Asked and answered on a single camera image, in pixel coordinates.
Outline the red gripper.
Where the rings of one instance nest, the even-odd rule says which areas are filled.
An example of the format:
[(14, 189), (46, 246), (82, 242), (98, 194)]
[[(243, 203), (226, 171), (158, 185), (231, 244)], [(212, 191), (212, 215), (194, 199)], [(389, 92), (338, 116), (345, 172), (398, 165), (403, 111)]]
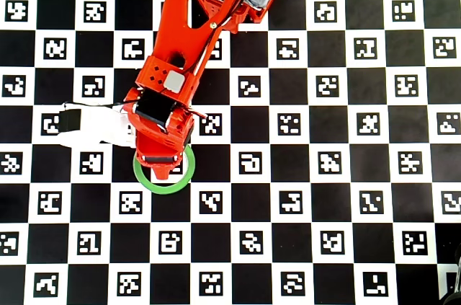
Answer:
[(167, 182), (194, 129), (193, 114), (180, 102), (149, 88), (131, 88), (123, 110), (136, 129), (138, 161), (149, 166), (147, 179)]

